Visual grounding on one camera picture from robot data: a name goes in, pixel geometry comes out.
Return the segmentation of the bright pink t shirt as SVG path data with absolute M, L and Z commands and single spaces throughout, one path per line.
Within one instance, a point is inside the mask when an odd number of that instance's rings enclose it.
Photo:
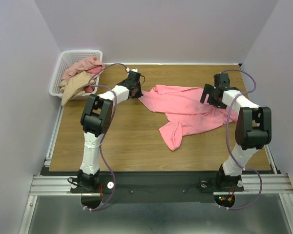
M 203 88 L 156 85 L 142 91 L 139 101 L 154 113 L 164 113 L 168 123 L 159 128 L 167 147 L 174 151 L 188 135 L 211 131 L 226 124 L 228 108 L 201 103 Z

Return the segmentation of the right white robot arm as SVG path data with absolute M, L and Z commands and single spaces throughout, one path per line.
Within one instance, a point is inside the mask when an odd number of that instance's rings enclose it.
M 229 157 L 221 164 L 215 178 L 202 180 L 201 187 L 208 192 L 232 188 L 240 191 L 243 187 L 241 174 L 246 170 L 246 164 L 272 139 L 272 111 L 251 102 L 244 92 L 231 86 L 227 71 L 214 75 L 214 85 L 204 86 L 200 102 L 238 116 L 234 148 L 228 149 Z

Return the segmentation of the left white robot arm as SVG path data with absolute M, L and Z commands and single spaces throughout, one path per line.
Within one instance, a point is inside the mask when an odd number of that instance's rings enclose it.
M 117 105 L 142 96 L 137 69 L 127 71 L 127 78 L 103 94 L 91 94 L 81 116 L 84 132 L 84 154 L 77 177 L 68 179 L 71 193 L 93 193 L 102 188 L 99 183 L 100 147 L 109 130 Z

